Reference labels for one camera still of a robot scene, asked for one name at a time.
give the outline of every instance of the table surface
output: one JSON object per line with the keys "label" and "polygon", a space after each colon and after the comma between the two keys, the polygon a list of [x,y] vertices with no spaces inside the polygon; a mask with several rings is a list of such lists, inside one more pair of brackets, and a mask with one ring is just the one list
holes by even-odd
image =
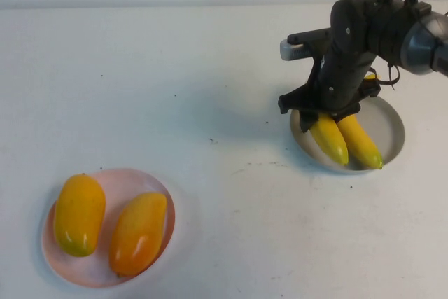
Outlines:
{"label": "table surface", "polygon": [[[0,298],[447,298],[448,80],[382,90],[406,141],[368,174],[314,166],[279,112],[312,66],[279,43],[330,9],[0,11]],[[151,269],[92,290],[39,240],[65,179],[100,167],[156,176],[177,224]]]}

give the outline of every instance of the plate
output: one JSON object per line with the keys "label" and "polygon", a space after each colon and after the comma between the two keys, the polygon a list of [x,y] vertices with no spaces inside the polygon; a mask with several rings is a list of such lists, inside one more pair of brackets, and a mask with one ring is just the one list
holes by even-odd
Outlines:
{"label": "plate", "polygon": [[[384,166],[392,162],[405,145],[405,126],[398,112],[381,97],[364,99],[356,117],[358,122],[375,142],[383,157]],[[349,156],[349,164],[344,166],[332,161],[316,144],[310,132],[300,129],[299,111],[290,115],[290,128],[299,147],[316,164],[333,171],[356,173],[371,169],[362,166],[354,157]]]}
{"label": "plate", "polygon": [[109,242],[111,241],[118,217],[125,205],[138,194],[148,191],[163,193],[167,197],[164,236],[159,254],[152,262],[154,264],[163,254],[174,231],[174,203],[163,184],[145,172],[135,169],[107,169],[90,174],[90,176],[101,184],[106,194],[106,212],[95,252],[89,256],[79,258],[70,256],[60,249],[53,235],[53,218],[55,213],[55,204],[53,204],[48,212],[42,231],[43,255],[52,270],[71,283],[90,288],[115,286],[138,277],[137,275],[118,278],[110,269],[108,262]]}

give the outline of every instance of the toy banana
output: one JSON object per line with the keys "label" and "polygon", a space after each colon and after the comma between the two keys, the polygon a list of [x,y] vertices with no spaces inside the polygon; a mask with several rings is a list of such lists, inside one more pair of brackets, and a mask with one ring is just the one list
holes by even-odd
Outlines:
{"label": "toy banana", "polygon": [[374,78],[375,78],[375,74],[371,73],[371,74],[368,74],[364,79],[365,80],[373,80]]}
{"label": "toy banana", "polygon": [[372,169],[383,167],[382,155],[356,116],[350,115],[337,123],[349,152],[365,166]]}
{"label": "toy banana", "polygon": [[321,150],[341,165],[349,162],[349,152],[336,122],[327,114],[319,114],[318,121],[309,129]]}

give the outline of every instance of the pink plate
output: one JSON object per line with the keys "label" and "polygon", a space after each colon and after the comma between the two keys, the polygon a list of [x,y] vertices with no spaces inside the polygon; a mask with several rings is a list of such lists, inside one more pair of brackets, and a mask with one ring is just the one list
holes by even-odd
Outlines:
{"label": "pink plate", "polygon": [[53,236],[55,205],[48,212],[42,232],[43,255],[53,271],[63,279],[85,287],[114,286],[133,277],[118,278],[109,268],[109,242],[124,206],[140,193],[154,191],[167,196],[164,237],[157,258],[162,255],[174,230],[174,203],[168,190],[153,176],[134,169],[108,169],[91,174],[106,194],[106,213],[95,252],[87,257],[77,258],[64,253]]}

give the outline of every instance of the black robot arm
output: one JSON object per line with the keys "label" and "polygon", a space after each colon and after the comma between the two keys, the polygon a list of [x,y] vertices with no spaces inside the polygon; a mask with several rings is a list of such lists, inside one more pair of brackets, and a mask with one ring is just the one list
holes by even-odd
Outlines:
{"label": "black robot arm", "polygon": [[376,57],[413,74],[448,75],[448,18],[417,0],[339,0],[330,28],[292,34],[280,53],[283,60],[314,59],[308,81],[279,98],[282,113],[300,111],[306,132],[319,112],[338,121],[379,94],[381,81],[365,79]]}

